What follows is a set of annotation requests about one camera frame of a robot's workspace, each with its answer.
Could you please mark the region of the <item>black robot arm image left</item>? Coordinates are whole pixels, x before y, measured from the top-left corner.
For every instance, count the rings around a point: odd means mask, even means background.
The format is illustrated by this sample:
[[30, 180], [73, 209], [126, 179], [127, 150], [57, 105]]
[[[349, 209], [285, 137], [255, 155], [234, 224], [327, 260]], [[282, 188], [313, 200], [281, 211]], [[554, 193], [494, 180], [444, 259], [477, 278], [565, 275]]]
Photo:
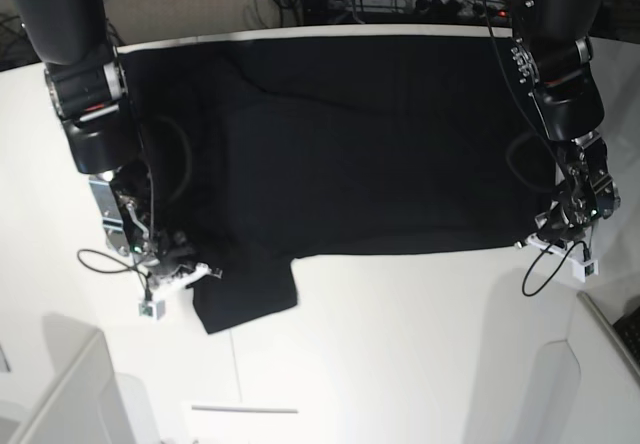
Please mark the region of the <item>black robot arm image left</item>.
[[12, 0], [44, 78], [77, 170], [88, 176], [109, 247], [131, 259], [148, 288], [220, 278], [165, 211], [193, 171], [187, 135], [173, 120], [141, 123], [103, 0]]

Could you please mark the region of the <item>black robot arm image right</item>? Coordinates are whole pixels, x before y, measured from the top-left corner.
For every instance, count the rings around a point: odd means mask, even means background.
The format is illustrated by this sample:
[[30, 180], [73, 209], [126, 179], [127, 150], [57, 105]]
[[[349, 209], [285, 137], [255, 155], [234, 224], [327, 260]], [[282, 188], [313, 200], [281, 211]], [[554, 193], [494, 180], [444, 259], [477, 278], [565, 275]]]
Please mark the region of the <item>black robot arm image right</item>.
[[562, 175], [536, 233], [545, 245], [583, 239], [620, 205], [598, 131], [605, 110], [591, 70], [589, 32], [601, 2], [514, 1], [513, 58]]

